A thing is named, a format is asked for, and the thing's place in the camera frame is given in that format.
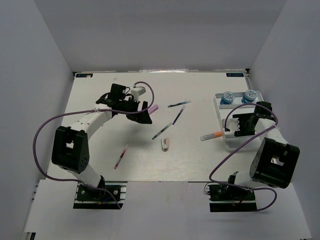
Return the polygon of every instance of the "wall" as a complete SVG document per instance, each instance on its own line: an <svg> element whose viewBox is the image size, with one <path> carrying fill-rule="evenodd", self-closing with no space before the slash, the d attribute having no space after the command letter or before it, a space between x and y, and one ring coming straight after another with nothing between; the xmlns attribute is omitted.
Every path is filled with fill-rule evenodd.
<svg viewBox="0 0 320 240"><path fill-rule="evenodd" d="M41 178L33 136L64 111L72 72L32 0L0 2L0 36L0 238L19 240ZM58 124L48 126L37 145L44 169Z"/></svg>
<svg viewBox="0 0 320 240"><path fill-rule="evenodd" d="M320 2L288 0L251 68L284 137L300 148L293 185L312 239L320 239Z"/></svg>
<svg viewBox="0 0 320 240"><path fill-rule="evenodd" d="M73 71L250 68L286 0L35 0Z"/></svg>

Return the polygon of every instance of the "purple cable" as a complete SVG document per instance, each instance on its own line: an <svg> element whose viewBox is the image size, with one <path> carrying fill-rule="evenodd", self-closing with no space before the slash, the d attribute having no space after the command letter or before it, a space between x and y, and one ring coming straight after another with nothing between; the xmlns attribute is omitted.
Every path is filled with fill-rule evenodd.
<svg viewBox="0 0 320 240"><path fill-rule="evenodd" d="M46 178L48 179L51 179L51 180L54 180L54 181L58 181L58 182L77 182L79 184L83 184L82 181L78 180L78 179L71 179L71 178L67 178L67 179L60 179L60 178L55 178L55 177L52 177L52 176L49 176L40 166L39 164L39 160L38 160L38 157L37 157L37 151L36 151L36 146L37 146L37 138L38 138L38 135L40 133L40 131L44 128L45 125L47 125L49 122L51 122L52 120L55 120L55 119L58 119L58 118L61 118L61 117L65 117L65 116L70 116L70 115L76 115L76 114L86 114L86 113L94 113L94 112L113 112L113 113L117 113L117 114L140 114L140 113L143 113L145 111L147 111L151 106L152 104L154 104L154 101L155 101L155 93L154 93L154 90L152 89L152 87L144 82L144 81L137 81L134 85L136 84L145 84L149 87L151 93L152 93L152 101L150 103L150 105L143 109L143 110L140 110L140 111L133 111L133 112L127 112L127 111L119 111L119 110L112 110L112 109L95 109L95 110L84 110L84 111L74 111L74 112L68 112L68 113L63 113L63 114L59 114L59 115L56 115L56 116L53 116L51 118L49 118L47 121L45 121L39 128L38 130L36 131L35 135L34 135L34 138L33 138L33 143L32 143L32 152L33 152L33 158L34 158L34 162L35 162L35 165L36 167L38 168L38 170L40 171L40 173L45 176ZM91 188L91 189L94 189L94 190L99 190L99 191L103 191L103 192L106 192L107 194L109 194L112 199L115 201L116 205L118 206L119 209L121 209L119 203L117 202L116 198L111 194L111 192L109 192L107 189L104 189L104 188L98 188L98 187L93 187L93 186L90 186L90 185L87 185L87 184L84 184L84 186L88 187L88 188Z"/></svg>
<svg viewBox="0 0 320 240"><path fill-rule="evenodd" d="M276 199L277 199L277 192L272 189L272 188L269 188L269 187L258 187L258 188L251 188L251 187L248 187L248 186L242 186L242 185L237 185L237 184L231 184L231 183L227 183L227 182L223 182L223 181L217 181L217 180L213 180L212 179L212 176L213 174L232 156L234 155L236 152L238 152L240 149L242 149L245 145L247 145L248 143L250 143L253 139L256 139L257 137L265 134L266 132L270 131L271 129L274 129L276 128L276 126L278 125L278 118L277 116L268 108L266 108L265 106L262 106L262 105L259 105L259 104L256 104L256 103L246 103L246 104L241 104L239 106L236 106L234 109L232 109L229 114L226 116L225 120L224 120L224 130L226 130L226 127L227 127L227 120L229 118L229 116L238 108L242 107L242 106L246 106L246 105L253 105L253 106L258 106L258 107L261 107L263 109L265 109L266 111L270 112L274 119L275 119L275 124L273 126L270 126L268 127L267 129L263 130L262 132L259 132L257 133L256 135L254 135L253 137L251 137L250 139L248 139L247 141L245 141L244 143L242 143L240 146L238 146L235 150L233 150L232 152L230 152L230 154L228 156L226 156L213 170L212 172L210 173L209 175L209 179L211 182L213 183L216 183L216 184L220 184L220 185L226 185L226 186L230 186L230 187L237 187L237 188L242 188L242 189L247 189L247 190L253 190L253 191L258 191L258 190L270 190L274 193L274 199L273 201L268 205L268 206L265 206L263 208L260 208L260 209L257 209L256 212L259 212L259 211L262 211L262 210L265 210L269 207L271 207Z"/></svg>

